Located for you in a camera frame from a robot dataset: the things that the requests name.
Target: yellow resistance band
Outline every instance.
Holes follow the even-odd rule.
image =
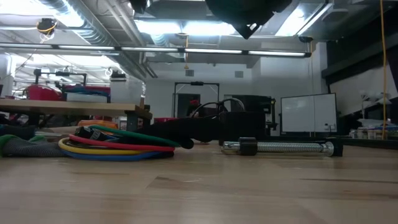
[[[64,142],[68,141],[69,138],[63,138],[58,142],[58,145],[60,146],[61,149],[69,151],[69,152],[74,152],[74,153],[80,153],[80,154],[89,154],[89,155],[138,155],[143,153],[142,151],[135,151],[135,150],[120,150],[120,149],[85,149],[85,148],[79,148],[79,147],[72,147],[66,145]]]

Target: vent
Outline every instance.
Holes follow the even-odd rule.
[[[193,77],[193,70],[187,69],[185,71],[185,76],[186,77]]]
[[[235,71],[235,78],[243,78],[243,71]]]

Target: red resistance band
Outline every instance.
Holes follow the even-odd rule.
[[[115,142],[97,141],[92,139],[81,138],[70,134],[69,139],[77,141],[84,144],[90,144],[93,146],[105,146],[113,149],[126,149],[126,150],[137,150],[137,151],[158,151],[158,152],[172,152],[174,147],[165,146],[143,146],[143,145],[133,145],[133,144],[121,144]]]

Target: wooden table surface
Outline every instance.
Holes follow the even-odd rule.
[[[152,119],[152,114],[134,104],[84,103],[44,100],[0,100],[0,111],[19,110],[43,114],[126,116],[125,111],[134,111],[139,116]]]
[[[144,162],[0,159],[1,223],[398,223],[398,151]]]

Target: doorway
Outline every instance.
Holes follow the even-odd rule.
[[[177,117],[186,118],[191,100],[200,102],[200,94],[178,93],[177,95]]]

